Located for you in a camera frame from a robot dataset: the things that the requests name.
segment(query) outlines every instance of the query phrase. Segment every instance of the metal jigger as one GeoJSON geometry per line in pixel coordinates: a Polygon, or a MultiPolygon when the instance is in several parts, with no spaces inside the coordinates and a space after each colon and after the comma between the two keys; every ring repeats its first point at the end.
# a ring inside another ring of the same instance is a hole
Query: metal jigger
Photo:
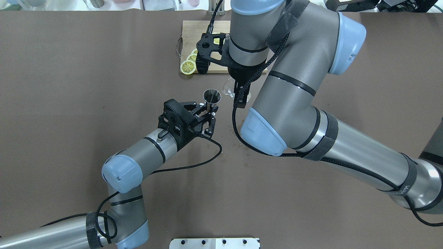
{"type": "Polygon", "coordinates": [[[203,93],[203,99],[206,103],[206,111],[211,113],[214,106],[220,102],[221,94],[216,89],[208,89],[203,93]]]}

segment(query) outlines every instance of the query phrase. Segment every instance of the brown tabletop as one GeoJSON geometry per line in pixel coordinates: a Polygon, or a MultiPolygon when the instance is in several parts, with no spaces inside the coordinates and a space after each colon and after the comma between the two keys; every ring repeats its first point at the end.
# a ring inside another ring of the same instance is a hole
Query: brown tabletop
{"type": "MultiPolygon", "coordinates": [[[[326,77],[314,105],[418,157],[443,116],[443,15],[346,15],[366,26],[365,44],[346,73],[326,77]]],[[[0,236],[95,210],[107,196],[103,162],[154,130],[164,101],[222,89],[227,74],[178,70],[182,21],[208,19],[205,11],[0,13],[0,236]]],[[[443,228],[422,225],[378,190],[322,163],[247,149],[233,133],[232,99],[219,106],[213,138],[223,154],[143,182],[150,239],[140,248],[223,236],[259,237],[270,249],[442,248],[443,228]]],[[[238,111],[239,124],[245,115],[238,111]]],[[[163,168],[216,149],[195,139],[163,168]]]]}

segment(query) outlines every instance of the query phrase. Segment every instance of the blue joint cap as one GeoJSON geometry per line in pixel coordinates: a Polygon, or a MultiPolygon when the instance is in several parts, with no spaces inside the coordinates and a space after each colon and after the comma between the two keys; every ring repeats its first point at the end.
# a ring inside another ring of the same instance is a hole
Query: blue joint cap
{"type": "Polygon", "coordinates": [[[254,16],[269,12],[285,0],[231,0],[234,12],[244,16],[254,16]]]}
{"type": "Polygon", "coordinates": [[[137,246],[141,246],[149,239],[148,221],[146,221],[141,227],[139,227],[131,235],[127,236],[120,242],[117,242],[118,249],[133,249],[137,246]]]}
{"type": "Polygon", "coordinates": [[[120,193],[128,193],[143,181],[138,163],[127,155],[111,157],[101,168],[103,179],[120,193]]]}
{"type": "Polygon", "coordinates": [[[240,133],[248,144],[272,156],[280,156],[287,148],[280,135],[253,108],[249,109],[240,133]]]}
{"type": "Polygon", "coordinates": [[[338,12],[340,26],[338,28],[337,49],[335,50],[334,62],[330,74],[340,75],[351,65],[355,56],[360,51],[366,38],[365,26],[347,18],[338,12]]]}

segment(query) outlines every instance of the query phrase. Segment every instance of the lemon slice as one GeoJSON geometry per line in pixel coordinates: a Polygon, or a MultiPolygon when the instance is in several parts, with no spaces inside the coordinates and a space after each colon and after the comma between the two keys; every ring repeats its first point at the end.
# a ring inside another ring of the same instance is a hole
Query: lemon slice
{"type": "Polygon", "coordinates": [[[180,72],[182,72],[186,75],[190,75],[193,72],[195,72],[196,68],[197,68],[197,66],[195,65],[194,61],[186,60],[180,65],[180,72]]]}
{"type": "Polygon", "coordinates": [[[186,58],[186,60],[191,60],[191,61],[193,61],[193,62],[195,62],[195,59],[197,58],[197,55],[196,54],[190,54],[189,56],[188,56],[188,58],[186,58]]]}

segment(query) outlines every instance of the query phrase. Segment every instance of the white mounting plate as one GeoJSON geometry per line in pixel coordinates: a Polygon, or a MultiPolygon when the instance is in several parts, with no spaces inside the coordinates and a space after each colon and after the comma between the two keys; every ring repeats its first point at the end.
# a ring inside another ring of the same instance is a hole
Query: white mounting plate
{"type": "Polygon", "coordinates": [[[181,238],[173,239],[169,249],[260,249],[259,238],[181,238]]]}

